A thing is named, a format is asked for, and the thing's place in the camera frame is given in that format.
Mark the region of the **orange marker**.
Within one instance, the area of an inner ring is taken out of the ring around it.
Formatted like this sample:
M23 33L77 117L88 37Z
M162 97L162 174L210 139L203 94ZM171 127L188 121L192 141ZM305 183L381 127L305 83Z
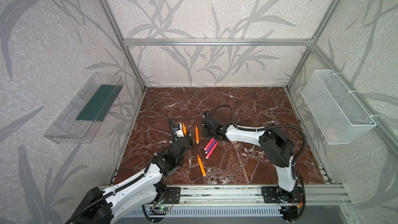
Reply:
M197 126L195 127L195 141L196 141L196 144L199 144L199 142L200 142L199 129Z
M187 135L187 129L186 129L186 126L185 126L184 123L182 123L182 130L183 130L184 136L186 136Z

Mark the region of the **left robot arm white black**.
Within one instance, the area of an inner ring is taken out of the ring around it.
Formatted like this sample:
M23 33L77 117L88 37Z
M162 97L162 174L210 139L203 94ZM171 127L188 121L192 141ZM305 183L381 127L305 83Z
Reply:
M166 194L162 180L182 166L192 148L189 136L177 137L140 172L106 189L92 188L66 223L114 224L137 207L159 201Z

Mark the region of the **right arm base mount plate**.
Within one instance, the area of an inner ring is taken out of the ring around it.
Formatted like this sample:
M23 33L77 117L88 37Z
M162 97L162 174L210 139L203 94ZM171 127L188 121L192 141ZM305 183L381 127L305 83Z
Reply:
M280 189L278 186L264 186L261 188L264 203L297 205L304 200L302 187L295 187L293 192Z

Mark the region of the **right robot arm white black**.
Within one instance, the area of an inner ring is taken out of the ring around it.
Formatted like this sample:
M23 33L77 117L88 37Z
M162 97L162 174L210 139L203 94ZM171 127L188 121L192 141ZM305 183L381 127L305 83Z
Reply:
M294 174L294 166L307 144L306 137L299 128L283 124L261 128L242 127L233 123L221 124L210 112L204 113L202 126L206 138L214 138L218 141L243 142L261 147L276 169L279 196L295 195L297 176ZM283 128L294 129L300 134L302 145L297 154L294 154L294 142L283 131Z

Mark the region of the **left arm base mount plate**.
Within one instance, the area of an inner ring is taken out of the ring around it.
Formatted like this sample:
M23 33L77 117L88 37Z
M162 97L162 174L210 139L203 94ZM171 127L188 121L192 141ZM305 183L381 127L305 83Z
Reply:
M181 188L166 187L156 198L157 204L178 204L180 202Z

